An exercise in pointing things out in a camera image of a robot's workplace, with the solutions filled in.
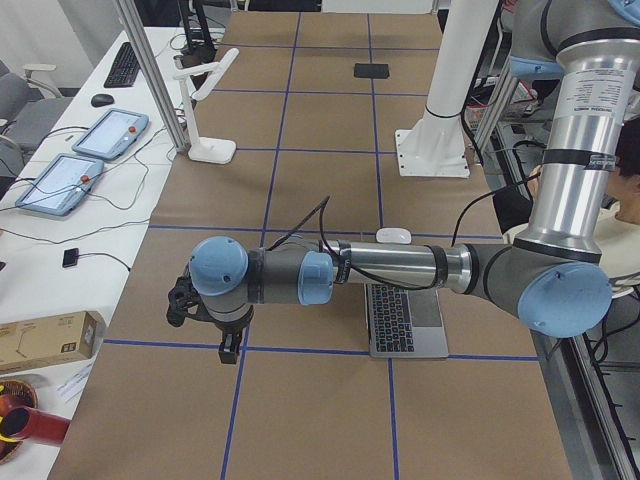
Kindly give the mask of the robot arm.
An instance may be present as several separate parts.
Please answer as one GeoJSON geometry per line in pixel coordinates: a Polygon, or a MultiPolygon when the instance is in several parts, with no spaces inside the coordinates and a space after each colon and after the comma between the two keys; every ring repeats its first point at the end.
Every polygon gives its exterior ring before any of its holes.
{"type": "Polygon", "coordinates": [[[570,338],[596,326],[617,292],[594,239],[601,201],[639,71],[635,1],[523,1],[513,61],[551,62],[562,79],[538,195],[508,244],[449,248],[297,240],[248,250],[214,236],[193,250],[166,318],[214,325],[219,357],[237,361],[258,304],[327,303],[336,285],[386,285],[403,298],[447,288],[484,299],[529,329],[570,338]]]}

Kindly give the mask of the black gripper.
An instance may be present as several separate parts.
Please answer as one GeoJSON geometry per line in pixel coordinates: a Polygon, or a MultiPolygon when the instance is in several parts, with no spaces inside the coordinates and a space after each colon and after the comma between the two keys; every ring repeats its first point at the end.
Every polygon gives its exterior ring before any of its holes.
{"type": "Polygon", "coordinates": [[[177,278],[168,293],[166,318],[173,327],[181,327],[186,319],[210,323],[221,332],[218,355],[222,364],[236,364],[240,356],[243,333],[253,318],[253,306],[243,304],[230,312],[210,312],[188,275],[177,278]]]}

